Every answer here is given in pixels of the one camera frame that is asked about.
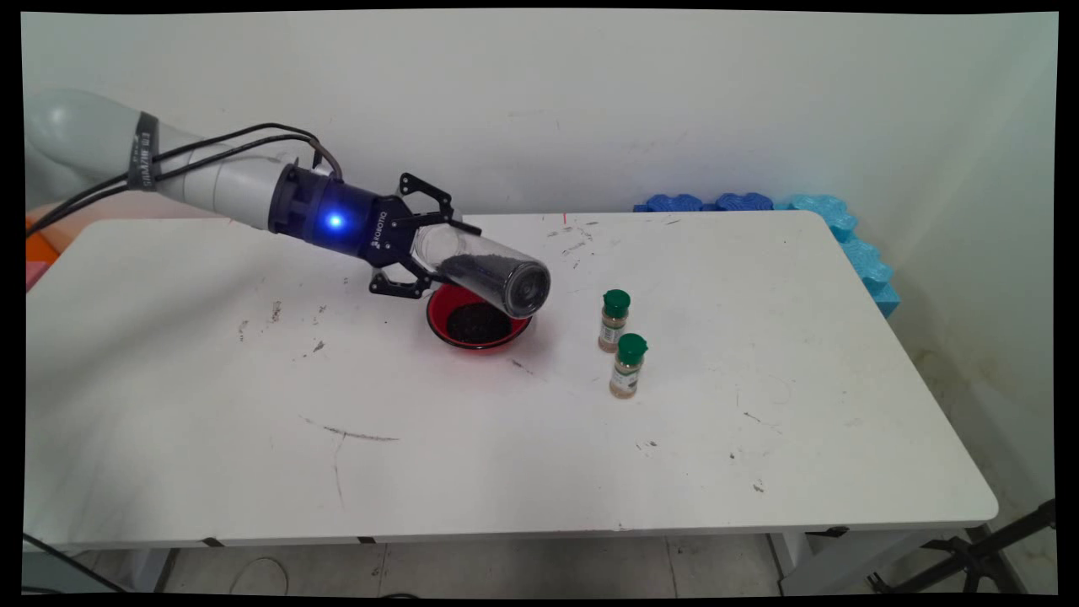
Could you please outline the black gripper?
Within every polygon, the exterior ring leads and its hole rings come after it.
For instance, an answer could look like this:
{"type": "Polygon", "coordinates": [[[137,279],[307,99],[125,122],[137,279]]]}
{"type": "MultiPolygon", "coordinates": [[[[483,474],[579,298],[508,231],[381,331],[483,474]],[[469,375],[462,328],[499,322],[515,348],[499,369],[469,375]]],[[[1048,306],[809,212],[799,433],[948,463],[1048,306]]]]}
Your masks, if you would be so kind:
{"type": "Polygon", "coordinates": [[[436,282],[448,282],[443,274],[425,270],[411,254],[416,229],[433,224],[482,235],[481,227],[456,217],[446,191],[412,173],[401,174],[396,195],[375,195],[296,165],[282,170],[267,215],[267,230],[273,234],[366,261],[373,267],[371,293],[411,299],[432,291],[436,282]],[[436,210],[413,210],[410,203],[416,196],[432,201],[436,210]],[[390,279],[385,270],[393,265],[402,266],[413,280],[390,279]]]}

